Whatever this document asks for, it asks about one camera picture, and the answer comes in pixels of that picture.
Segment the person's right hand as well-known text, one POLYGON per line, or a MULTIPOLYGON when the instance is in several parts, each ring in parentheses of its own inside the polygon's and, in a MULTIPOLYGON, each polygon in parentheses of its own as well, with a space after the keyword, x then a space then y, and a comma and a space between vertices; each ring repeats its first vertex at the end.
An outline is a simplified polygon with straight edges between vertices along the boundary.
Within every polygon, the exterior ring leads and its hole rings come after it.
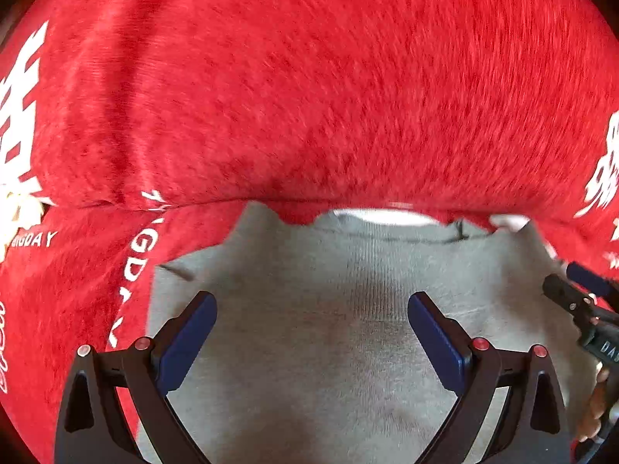
POLYGON ((588 398, 588 405, 585 413, 577 425, 576 440, 585 442, 598 435, 601 428, 601 417, 606 410, 605 388, 610 371, 602 367, 596 377, 596 385, 588 398))

